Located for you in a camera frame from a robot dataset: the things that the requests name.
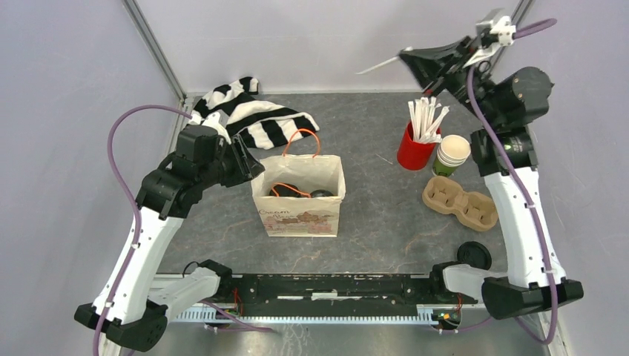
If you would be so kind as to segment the stack of paper cups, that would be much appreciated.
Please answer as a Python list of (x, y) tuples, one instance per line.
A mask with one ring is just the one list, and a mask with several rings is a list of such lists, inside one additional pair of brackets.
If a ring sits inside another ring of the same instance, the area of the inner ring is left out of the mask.
[(462, 136), (445, 136), (438, 146), (432, 172), (435, 176), (450, 177), (471, 154), (470, 143)]

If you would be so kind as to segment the black white striped cloth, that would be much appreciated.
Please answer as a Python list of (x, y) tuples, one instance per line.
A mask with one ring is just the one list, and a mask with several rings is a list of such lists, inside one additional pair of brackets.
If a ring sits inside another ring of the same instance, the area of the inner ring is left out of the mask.
[(216, 87), (195, 104), (192, 121), (204, 124), (223, 112), (220, 124), (229, 136), (239, 135), (248, 148), (270, 150), (320, 130), (311, 114), (258, 99), (258, 79), (246, 76)]

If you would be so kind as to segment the white wrapped straws bundle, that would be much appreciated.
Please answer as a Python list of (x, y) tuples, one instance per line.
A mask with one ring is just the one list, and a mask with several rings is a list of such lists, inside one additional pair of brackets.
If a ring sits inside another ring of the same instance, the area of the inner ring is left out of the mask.
[(440, 143), (442, 136), (437, 133), (449, 106), (438, 103), (435, 97), (416, 99), (407, 102), (410, 116), (413, 142), (420, 144)]

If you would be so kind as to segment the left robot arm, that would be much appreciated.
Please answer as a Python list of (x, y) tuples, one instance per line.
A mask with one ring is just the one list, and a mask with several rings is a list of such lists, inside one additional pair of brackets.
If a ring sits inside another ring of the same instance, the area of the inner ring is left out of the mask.
[(231, 269), (204, 262), (162, 291), (151, 285), (167, 247), (204, 190), (230, 188), (264, 172), (240, 136), (230, 139), (215, 128), (189, 125), (173, 152), (142, 181), (131, 200), (133, 225), (125, 249), (100, 295), (78, 306), (77, 322), (126, 349), (146, 352), (169, 322), (206, 298), (224, 302), (233, 292)]

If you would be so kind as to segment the red straw holder cup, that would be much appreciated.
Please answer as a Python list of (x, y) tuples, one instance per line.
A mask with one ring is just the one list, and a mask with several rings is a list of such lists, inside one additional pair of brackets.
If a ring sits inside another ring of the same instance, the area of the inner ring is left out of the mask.
[(436, 142), (418, 143), (412, 139), (413, 134), (412, 123), (409, 122), (398, 148), (397, 161), (407, 170), (419, 171), (427, 166), (438, 144)]

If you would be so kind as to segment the black cup lid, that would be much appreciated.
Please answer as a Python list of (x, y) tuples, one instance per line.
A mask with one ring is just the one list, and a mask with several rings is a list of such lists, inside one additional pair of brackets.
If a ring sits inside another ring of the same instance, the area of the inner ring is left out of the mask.
[(296, 185), (282, 182), (273, 184), (268, 195), (270, 197), (303, 197), (301, 190)]
[(492, 256), (487, 247), (476, 241), (467, 241), (461, 244), (456, 252), (456, 257), (460, 263), (486, 271), (493, 264)]
[(326, 189), (317, 189), (310, 193), (311, 198), (320, 198), (320, 197), (334, 197), (335, 193), (328, 191)]

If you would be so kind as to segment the white straw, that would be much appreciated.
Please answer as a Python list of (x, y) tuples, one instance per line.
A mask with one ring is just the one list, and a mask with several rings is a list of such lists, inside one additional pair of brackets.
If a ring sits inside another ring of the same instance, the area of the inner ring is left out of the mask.
[(413, 50), (413, 47), (406, 47), (403, 50), (401, 50), (396, 56), (394, 56), (394, 57), (392, 57), (390, 59), (387, 59), (387, 60), (385, 60), (385, 61), (383, 61), (381, 63), (378, 63), (376, 65), (373, 65), (371, 67), (368, 67), (365, 70), (359, 71), (359, 72), (356, 73), (356, 75), (364, 75), (364, 74), (367, 74), (367, 73), (372, 72), (374, 70), (377, 70), (379, 68), (382, 68), (384, 66), (390, 65), (392, 63), (399, 62), (401, 60), (401, 54), (405, 53), (405, 52), (409, 52), (411, 50)]

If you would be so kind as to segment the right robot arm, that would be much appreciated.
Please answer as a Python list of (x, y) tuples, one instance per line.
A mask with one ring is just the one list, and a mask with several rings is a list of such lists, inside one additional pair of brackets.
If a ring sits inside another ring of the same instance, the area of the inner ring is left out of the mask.
[(549, 111), (550, 77), (523, 67), (501, 82), (472, 57), (480, 48), (470, 37), (437, 48), (398, 54), (424, 93), (446, 91), (481, 121), (472, 132), (471, 155), (497, 209), (507, 272), (494, 274), (463, 263), (441, 263), (428, 283), (430, 297), (450, 301), (457, 293), (484, 304), (503, 320), (555, 311), (580, 300), (582, 284), (568, 278), (549, 236), (539, 191), (538, 157), (528, 126)]

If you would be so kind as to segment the paper takeout bag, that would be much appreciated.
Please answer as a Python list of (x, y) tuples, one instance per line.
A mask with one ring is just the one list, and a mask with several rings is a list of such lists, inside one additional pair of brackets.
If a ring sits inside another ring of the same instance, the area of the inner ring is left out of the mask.
[[(289, 154), (298, 134), (317, 143), (313, 154)], [(254, 204), (270, 237), (336, 237), (340, 206), (346, 196), (341, 158), (322, 155), (314, 131), (296, 130), (282, 154), (260, 160), (265, 168), (251, 181)]]

